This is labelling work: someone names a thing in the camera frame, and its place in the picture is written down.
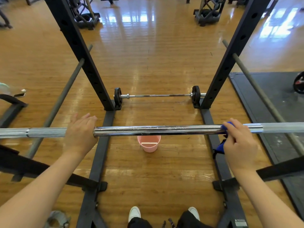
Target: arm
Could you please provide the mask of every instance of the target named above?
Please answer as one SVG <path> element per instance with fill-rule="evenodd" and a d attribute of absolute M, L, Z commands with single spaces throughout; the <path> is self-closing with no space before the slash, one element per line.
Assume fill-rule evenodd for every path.
<path fill-rule="evenodd" d="M 228 138 L 224 144 L 228 165 L 244 189 L 265 228 L 304 228 L 303 221 L 264 183 L 254 168 L 257 143 L 247 126 L 235 119 L 224 122 Z"/>
<path fill-rule="evenodd" d="M 64 138 L 63 155 L 34 181 L 0 207 L 0 224 L 6 228 L 41 228 L 65 183 L 93 148 L 97 118 L 74 115 Z"/>

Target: pink bucket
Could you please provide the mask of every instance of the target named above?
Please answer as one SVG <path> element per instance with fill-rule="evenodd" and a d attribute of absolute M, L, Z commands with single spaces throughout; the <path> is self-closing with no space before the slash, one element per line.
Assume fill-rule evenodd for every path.
<path fill-rule="evenodd" d="M 156 151 L 161 137 L 159 135 L 137 136 L 137 140 L 144 151 L 152 153 Z"/>

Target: leg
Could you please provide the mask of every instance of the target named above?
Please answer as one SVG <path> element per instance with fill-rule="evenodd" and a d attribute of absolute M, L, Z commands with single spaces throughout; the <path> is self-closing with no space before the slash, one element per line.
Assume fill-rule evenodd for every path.
<path fill-rule="evenodd" d="M 199 213 L 194 207 L 190 207 L 187 211 L 183 212 L 181 218 L 178 220 L 177 228 L 212 228 L 200 222 Z"/>
<path fill-rule="evenodd" d="M 141 218 L 139 208 L 134 206 L 129 213 L 128 228 L 152 228 L 147 220 Z"/>

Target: hand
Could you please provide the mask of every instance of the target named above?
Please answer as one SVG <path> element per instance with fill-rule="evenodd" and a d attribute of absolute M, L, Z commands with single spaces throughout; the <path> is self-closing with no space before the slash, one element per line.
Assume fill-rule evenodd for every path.
<path fill-rule="evenodd" d="M 96 121 L 96 116 L 90 117 L 89 113 L 78 120 L 77 114 L 73 115 L 63 140 L 64 151 L 85 157 L 98 141 L 93 135 Z"/>
<path fill-rule="evenodd" d="M 247 126 L 232 118 L 230 121 L 234 126 L 228 122 L 223 123 L 228 129 L 224 152 L 230 169 L 238 178 L 244 172 L 255 172 L 254 159 L 257 154 L 257 143 Z"/>

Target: forearm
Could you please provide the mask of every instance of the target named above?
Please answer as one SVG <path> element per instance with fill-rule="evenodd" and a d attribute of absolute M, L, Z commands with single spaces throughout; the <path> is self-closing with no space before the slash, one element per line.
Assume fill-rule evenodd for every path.
<path fill-rule="evenodd" d="M 81 157 L 64 153 L 53 165 L 0 207 L 0 224 L 6 228 L 41 228 Z"/>
<path fill-rule="evenodd" d="M 264 183 L 256 171 L 242 172 L 237 180 L 264 228 L 301 228 L 303 221 Z"/>

